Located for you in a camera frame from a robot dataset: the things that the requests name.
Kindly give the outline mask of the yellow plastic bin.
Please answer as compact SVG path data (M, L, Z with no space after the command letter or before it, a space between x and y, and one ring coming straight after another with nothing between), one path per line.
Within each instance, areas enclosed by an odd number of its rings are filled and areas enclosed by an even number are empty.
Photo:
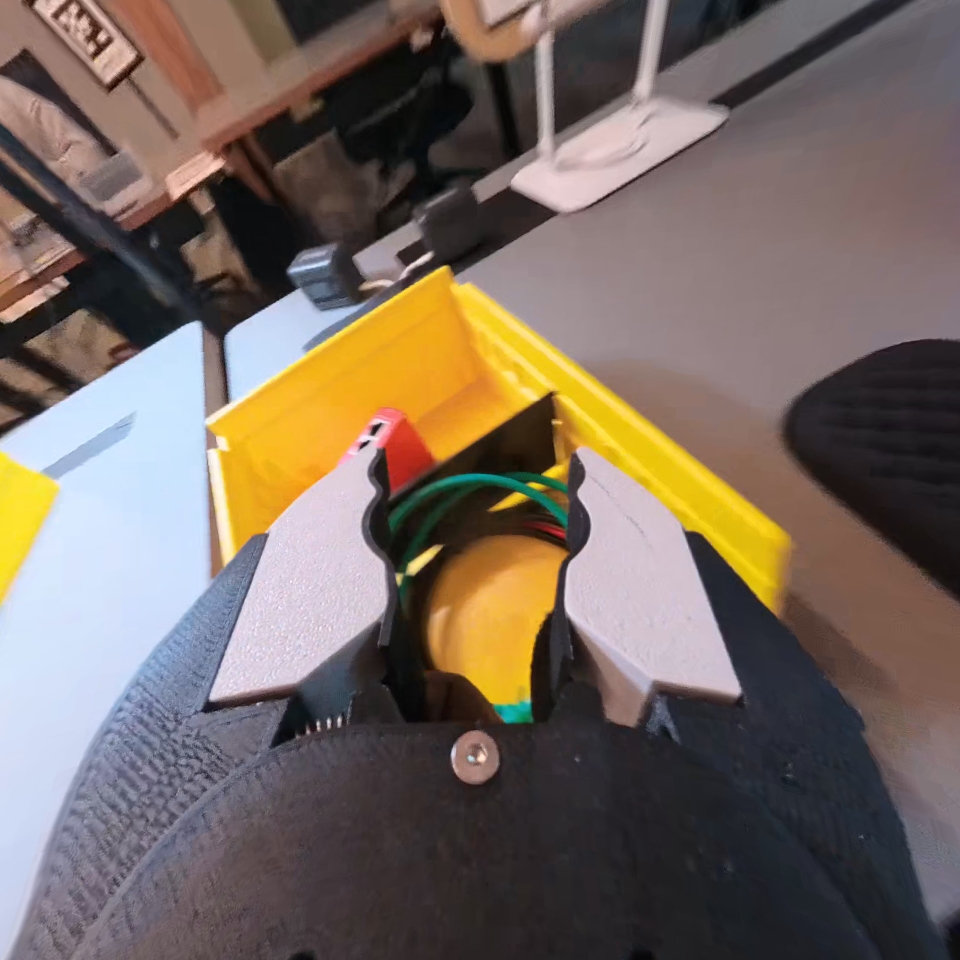
M59 484L1 454L1 601L4 602L42 529Z
M522 405L555 391L545 473L462 474L390 510L395 606L381 643L394 689L417 667L463 677L501 708L548 712L586 672L563 625L570 460L589 448L653 494L778 611L789 537L677 441L472 284L442 268L350 321L212 414L211 496L222 564L337 467L380 407L412 425L464 390Z

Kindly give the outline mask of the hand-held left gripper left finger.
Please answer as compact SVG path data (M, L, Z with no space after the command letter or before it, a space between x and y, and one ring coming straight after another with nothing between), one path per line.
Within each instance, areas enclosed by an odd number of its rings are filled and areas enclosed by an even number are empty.
M221 710L298 697L352 712L379 684L397 600L387 557L386 453L363 447L270 524L208 694Z

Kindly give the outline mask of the white lamp stand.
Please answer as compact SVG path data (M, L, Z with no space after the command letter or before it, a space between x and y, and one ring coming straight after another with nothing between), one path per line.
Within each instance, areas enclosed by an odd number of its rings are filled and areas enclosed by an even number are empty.
M638 65L628 101L559 144L556 139L554 41L560 8L540 2L521 19L536 30L534 79L536 159L518 170L511 188L548 210L584 210L662 165L724 126L721 105L656 94L669 2L645 4Z

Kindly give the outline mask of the black honeycomb padded rest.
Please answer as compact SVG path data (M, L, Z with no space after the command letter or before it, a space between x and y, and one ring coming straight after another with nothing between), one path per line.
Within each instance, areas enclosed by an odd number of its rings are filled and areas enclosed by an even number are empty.
M949 594L959 596L959 342L901 342L797 396L782 436L797 463Z

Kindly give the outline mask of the black framed tag sign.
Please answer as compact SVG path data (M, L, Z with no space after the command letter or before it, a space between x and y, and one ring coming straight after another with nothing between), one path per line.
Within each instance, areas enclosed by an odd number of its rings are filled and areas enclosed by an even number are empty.
M77 57L106 91L131 78L145 56L94 1L26 1L25 5Z

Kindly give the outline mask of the black bin divider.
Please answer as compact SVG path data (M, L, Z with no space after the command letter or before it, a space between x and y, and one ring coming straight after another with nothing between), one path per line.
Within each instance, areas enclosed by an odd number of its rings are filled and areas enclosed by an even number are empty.
M427 485L463 474L544 474L556 464L555 390L519 405L462 390L414 420L434 464L390 495L395 510Z

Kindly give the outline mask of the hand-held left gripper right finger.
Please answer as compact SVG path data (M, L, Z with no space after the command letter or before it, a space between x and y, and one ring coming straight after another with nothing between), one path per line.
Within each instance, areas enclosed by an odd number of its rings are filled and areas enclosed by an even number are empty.
M733 705L742 687L678 518L588 447L568 474L562 625L608 722L635 728L661 694Z

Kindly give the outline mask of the grey power adapter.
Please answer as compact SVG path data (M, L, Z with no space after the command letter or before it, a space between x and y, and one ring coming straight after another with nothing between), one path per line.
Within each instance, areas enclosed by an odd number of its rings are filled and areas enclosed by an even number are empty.
M286 269L289 281L318 309L330 310L363 303L365 277L354 257L341 244L306 248Z
M417 204L412 221L426 252L446 265L470 255L488 238L484 210L465 180Z

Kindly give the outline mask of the red metal adapter box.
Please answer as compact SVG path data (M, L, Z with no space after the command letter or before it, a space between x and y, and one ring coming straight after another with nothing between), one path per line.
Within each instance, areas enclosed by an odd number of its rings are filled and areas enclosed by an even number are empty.
M350 462L366 449L384 452L392 495L418 481L436 464L435 458L407 414L393 407L376 409L359 436L344 452L337 466Z

